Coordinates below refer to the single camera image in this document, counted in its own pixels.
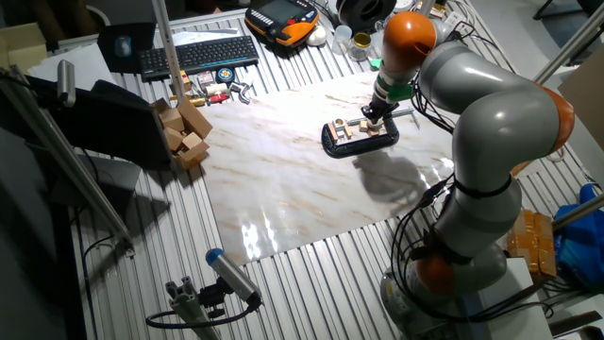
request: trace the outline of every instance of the keyboard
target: keyboard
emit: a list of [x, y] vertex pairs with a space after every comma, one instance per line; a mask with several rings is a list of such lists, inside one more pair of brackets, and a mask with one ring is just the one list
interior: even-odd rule
[[[258, 63], [258, 52], [249, 36], [196, 42], [176, 47], [180, 69], [188, 75]], [[170, 76], [163, 48], [139, 52], [143, 81]]]

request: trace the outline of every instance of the gray robot arm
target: gray robot arm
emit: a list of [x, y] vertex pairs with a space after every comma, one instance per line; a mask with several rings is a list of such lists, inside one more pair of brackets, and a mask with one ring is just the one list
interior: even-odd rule
[[[397, 27], [410, 24], [423, 33], [403, 39], [395, 35], [399, 29], [391, 29], [389, 36], [386, 27], [386, 60], [372, 105], [388, 103], [387, 90], [409, 81], [421, 67], [422, 94], [436, 107], [460, 115], [452, 145], [455, 187], [426, 246], [415, 254], [422, 255], [415, 256], [407, 272], [411, 291], [427, 305], [438, 306], [476, 293], [505, 274], [505, 257], [495, 241], [512, 228], [522, 202], [520, 186], [510, 172], [521, 162], [560, 148], [573, 129], [574, 112], [556, 93], [482, 59], [462, 43], [440, 43], [438, 34], [428, 34], [427, 19], [397, 15], [393, 18]], [[418, 46], [426, 41], [433, 46], [419, 59]], [[407, 54], [414, 63], [405, 60]], [[401, 60], [407, 67], [399, 67]], [[392, 270], [398, 275], [400, 269]], [[382, 281], [389, 314], [396, 318], [417, 311], [408, 299], [404, 308], [393, 307], [395, 299], [385, 288], [393, 287], [391, 277]]]

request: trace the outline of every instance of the cardboard box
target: cardboard box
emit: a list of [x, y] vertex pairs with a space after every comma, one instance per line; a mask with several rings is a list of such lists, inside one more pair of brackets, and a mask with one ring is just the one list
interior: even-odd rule
[[182, 145], [182, 140], [184, 139], [180, 132], [171, 127], [165, 127], [163, 129], [163, 135], [166, 137], [166, 142], [168, 142], [170, 150], [172, 152], [178, 151]]
[[38, 24], [18, 25], [0, 29], [0, 67], [17, 65], [28, 75], [30, 67], [46, 59], [46, 39]]
[[604, 46], [594, 52], [558, 87], [560, 93], [574, 108], [575, 114], [604, 149]]
[[206, 139], [212, 129], [212, 125], [206, 117], [191, 103], [185, 100], [178, 105], [178, 112], [184, 118], [185, 128], [197, 132], [201, 138]]
[[[164, 118], [162, 123], [164, 124], [166, 141], [172, 150], [172, 156], [178, 166], [183, 170], [189, 170], [208, 156], [207, 150], [210, 146], [202, 138], [208, 136], [212, 126], [189, 99], [185, 99], [177, 109], [170, 108], [170, 105], [163, 98], [151, 104], [150, 107], [155, 110], [160, 120], [162, 120], [161, 117]], [[182, 131], [185, 127], [182, 127], [181, 131], [177, 131], [172, 127], [165, 126], [168, 121], [166, 117], [174, 118], [169, 120], [173, 122], [177, 120], [175, 115], [184, 123], [184, 126], [188, 130], [186, 132], [189, 132], [188, 134]]]
[[532, 211], [521, 211], [508, 233], [508, 251], [524, 258], [534, 280], [556, 277], [551, 218]]

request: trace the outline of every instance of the white marble mat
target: white marble mat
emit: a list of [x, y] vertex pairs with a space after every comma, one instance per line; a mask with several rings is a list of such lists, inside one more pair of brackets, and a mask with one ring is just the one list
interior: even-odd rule
[[[201, 163], [204, 180], [223, 247], [234, 262], [405, 213], [430, 184], [452, 172], [451, 136], [421, 116], [420, 130], [410, 115], [394, 119], [400, 131], [394, 147], [341, 160], [325, 153], [323, 124], [359, 118], [376, 75], [201, 110], [214, 126], [206, 139], [210, 155]], [[358, 127], [353, 131], [361, 136]]]

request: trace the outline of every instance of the metal rod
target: metal rod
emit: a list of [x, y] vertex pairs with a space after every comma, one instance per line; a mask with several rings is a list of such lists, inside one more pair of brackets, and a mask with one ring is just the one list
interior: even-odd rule
[[436, 0], [424, 0], [422, 2], [422, 7], [419, 8], [419, 13], [429, 18], [430, 12], [432, 11], [432, 8], [434, 7], [435, 3]]
[[[27, 80], [16, 66], [11, 68], [10, 76], [27, 83]], [[76, 156], [50, 113], [47, 110], [40, 109], [33, 93], [22, 85], [5, 79], [0, 80], [0, 90], [5, 93], [10, 103], [21, 114], [36, 136], [40, 138], [61, 169], [65, 171], [79, 192], [84, 195], [90, 206], [108, 222], [109, 227], [117, 237], [126, 239], [131, 243], [132, 238], [126, 225], [96, 185], [90, 172]]]
[[178, 66], [178, 57], [176, 56], [176, 48], [172, 41], [172, 30], [170, 30], [170, 21], [168, 20], [168, 11], [166, 3], [163, 0], [151, 0], [155, 17], [158, 20], [159, 34], [163, 42], [163, 50], [166, 52], [170, 74], [172, 75], [172, 85], [178, 103], [185, 99], [185, 86], [180, 76], [180, 67]]
[[[404, 109], [404, 110], [396, 110], [393, 112], [393, 118], [404, 116], [407, 114], [413, 113], [413, 109]], [[367, 118], [355, 118], [348, 121], [348, 125], [355, 126], [361, 123], [361, 121], [366, 120]]]
[[588, 41], [604, 22], [604, 4], [596, 10], [577, 33], [564, 45], [558, 56], [550, 61], [533, 79], [538, 84], [544, 84], [562, 66], [578, 48]]
[[562, 229], [602, 207], [604, 207], [604, 194], [600, 194], [592, 198], [591, 200], [579, 205], [572, 211], [568, 212], [566, 215], [554, 220], [551, 223], [551, 226], [554, 231]]

